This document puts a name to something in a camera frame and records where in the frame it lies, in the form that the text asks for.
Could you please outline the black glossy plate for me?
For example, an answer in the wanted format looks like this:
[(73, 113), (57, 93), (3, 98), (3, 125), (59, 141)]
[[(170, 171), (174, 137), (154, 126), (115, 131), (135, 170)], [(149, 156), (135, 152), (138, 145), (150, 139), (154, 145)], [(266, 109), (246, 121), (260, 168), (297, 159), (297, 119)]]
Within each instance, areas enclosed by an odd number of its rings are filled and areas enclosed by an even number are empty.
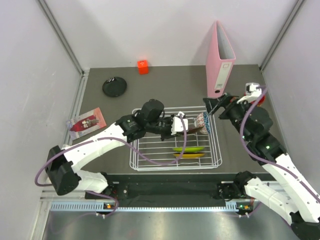
[(115, 76), (107, 79), (102, 85), (103, 93), (111, 98), (123, 95), (127, 90), (127, 82), (124, 78)]

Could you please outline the red floral plate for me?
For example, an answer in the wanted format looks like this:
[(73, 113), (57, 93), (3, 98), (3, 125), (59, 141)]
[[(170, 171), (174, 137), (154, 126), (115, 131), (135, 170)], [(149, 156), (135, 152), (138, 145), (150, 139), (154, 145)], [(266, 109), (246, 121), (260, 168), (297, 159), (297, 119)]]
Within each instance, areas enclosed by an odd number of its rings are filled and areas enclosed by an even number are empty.
[[(195, 134), (197, 132), (199, 132), (200, 130), (203, 129), (203, 126), (200, 126), (200, 127), (194, 127), (194, 128), (190, 128), (186, 131), (186, 135), (191, 135), (191, 134)], [(180, 136), (183, 136), (185, 133), (182, 131), (182, 132), (178, 132), (176, 134), (176, 136), (180, 137)]]

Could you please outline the red cup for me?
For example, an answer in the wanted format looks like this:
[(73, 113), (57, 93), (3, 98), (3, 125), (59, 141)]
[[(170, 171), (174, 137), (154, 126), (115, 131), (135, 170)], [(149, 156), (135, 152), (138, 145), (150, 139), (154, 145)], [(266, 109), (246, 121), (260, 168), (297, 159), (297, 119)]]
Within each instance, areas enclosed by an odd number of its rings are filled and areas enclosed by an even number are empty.
[(260, 107), (260, 106), (264, 103), (265, 98), (266, 98), (266, 97), (263, 96), (263, 97), (259, 100), (259, 102), (258, 102), (258, 104), (257, 104), (258, 107)]

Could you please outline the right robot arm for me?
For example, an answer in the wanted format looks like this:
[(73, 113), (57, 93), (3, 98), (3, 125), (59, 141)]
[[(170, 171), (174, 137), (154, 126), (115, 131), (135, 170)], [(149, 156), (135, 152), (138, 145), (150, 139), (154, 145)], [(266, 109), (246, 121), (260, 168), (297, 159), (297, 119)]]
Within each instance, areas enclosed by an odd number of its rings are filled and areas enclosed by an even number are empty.
[(248, 155), (262, 166), (283, 188), (285, 195), (262, 183), (259, 177), (244, 171), (236, 175), (233, 192), (239, 198), (253, 197), (277, 213), (300, 240), (320, 238), (320, 195), (294, 165), (285, 147), (270, 133), (269, 113), (258, 106), (265, 96), (237, 97), (225, 93), (218, 98), (205, 97), (207, 113), (224, 111), (221, 120), (229, 120), (240, 135)]

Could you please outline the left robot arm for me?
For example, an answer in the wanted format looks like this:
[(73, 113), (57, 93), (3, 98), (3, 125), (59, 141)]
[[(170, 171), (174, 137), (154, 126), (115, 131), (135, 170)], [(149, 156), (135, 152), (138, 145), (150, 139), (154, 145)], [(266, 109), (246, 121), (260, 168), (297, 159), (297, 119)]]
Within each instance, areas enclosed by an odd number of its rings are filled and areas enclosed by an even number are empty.
[(102, 172), (90, 172), (83, 167), (122, 146), (143, 138), (147, 133), (160, 136), (162, 141), (174, 137), (186, 137), (195, 133), (197, 128), (189, 128), (189, 122), (183, 112), (165, 116), (165, 107), (156, 99), (147, 101), (141, 109), (125, 115), (100, 133), (74, 146), (50, 149), (48, 166), (45, 172), (59, 196), (74, 190), (95, 192), (102, 198), (109, 198), (114, 187), (107, 175)]

